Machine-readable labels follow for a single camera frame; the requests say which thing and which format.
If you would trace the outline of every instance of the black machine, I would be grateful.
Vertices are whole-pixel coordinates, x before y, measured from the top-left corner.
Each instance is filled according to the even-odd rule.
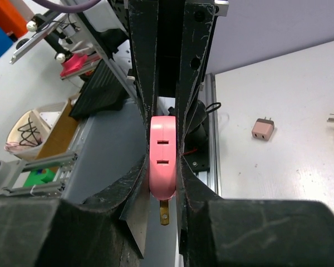
[[[195,177],[183,155],[186,134],[201,123],[193,118],[215,23],[227,8],[223,2],[111,1],[129,32],[147,141],[157,97],[176,99],[184,266],[334,266],[334,215],[324,204],[222,199]],[[81,205],[0,197],[0,266],[139,266],[149,211],[148,165],[149,145],[124,177]]]

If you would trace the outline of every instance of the pink part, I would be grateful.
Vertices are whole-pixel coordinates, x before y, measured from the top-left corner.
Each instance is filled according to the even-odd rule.
[[[152,117],[150,133],[150,191],[169,200],[176,191],[176,118]]]
[[[88,59],[88,55],[79,56],[74,54],[68,61],[62,63],[63,71],[61,72],[61,77],[72,74],[78,70],[80,70],[84,62]]]

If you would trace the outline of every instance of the orange object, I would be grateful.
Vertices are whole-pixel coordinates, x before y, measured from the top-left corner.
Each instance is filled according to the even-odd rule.
[[[27,33],[25,19],[9,0],[0,0],[0,28],[6,34],[15,34],[17,38]]]

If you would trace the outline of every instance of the green component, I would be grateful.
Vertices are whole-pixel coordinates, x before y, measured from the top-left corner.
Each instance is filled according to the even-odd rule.
[[[31,171],[23,187],[43,185],[48,182],[52,182],[54,178],[55,173],[50,169],[44,169],[42,171]]]

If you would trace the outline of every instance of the small pink plug adapter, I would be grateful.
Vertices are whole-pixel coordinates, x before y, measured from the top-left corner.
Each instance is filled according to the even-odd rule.
[[[274,130],[274,122],[266,118],[258,118],[251,133],[257,139],[268,141]]]

